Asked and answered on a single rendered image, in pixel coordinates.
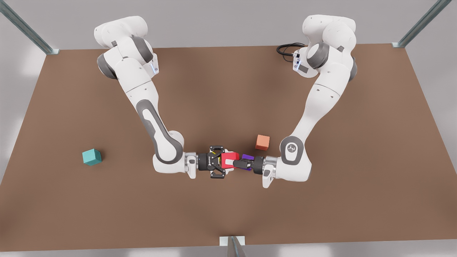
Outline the red wooden cube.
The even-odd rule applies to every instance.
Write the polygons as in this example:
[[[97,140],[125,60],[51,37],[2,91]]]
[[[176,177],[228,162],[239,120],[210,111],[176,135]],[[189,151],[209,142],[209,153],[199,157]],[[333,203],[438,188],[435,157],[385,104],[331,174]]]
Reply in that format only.
[[[221,154],[221,167],[224,169],[234,168],[233,162],[239,160],[240,156],[237,152],[224,152]]]

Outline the teal wooden cube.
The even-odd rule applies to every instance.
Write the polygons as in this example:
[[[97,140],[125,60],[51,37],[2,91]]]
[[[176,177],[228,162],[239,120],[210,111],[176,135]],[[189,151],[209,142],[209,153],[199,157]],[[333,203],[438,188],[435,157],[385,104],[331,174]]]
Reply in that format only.
[[[83,163],[88,166],[93,166],[102,162],[100,151],[92,148],[82,153]]]

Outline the silver frame post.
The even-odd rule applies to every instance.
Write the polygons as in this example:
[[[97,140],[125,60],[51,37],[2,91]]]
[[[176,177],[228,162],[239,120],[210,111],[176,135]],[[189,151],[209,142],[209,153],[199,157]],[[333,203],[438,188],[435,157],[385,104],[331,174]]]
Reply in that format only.
[[[245,236],[220,236],[219,245],[227,247],[227,257],[247,257],[243,249]]]
[[[429,10],[398,42],[392,42],[393,48],[405,48],[452,0],[437,0]]]
[[[0,13],[16,26],[29,40],[31,40],[41,51],[47,55],[59,54],[59,49],[53,49],[45,40],[39,36],[5,0],[0,0]]]

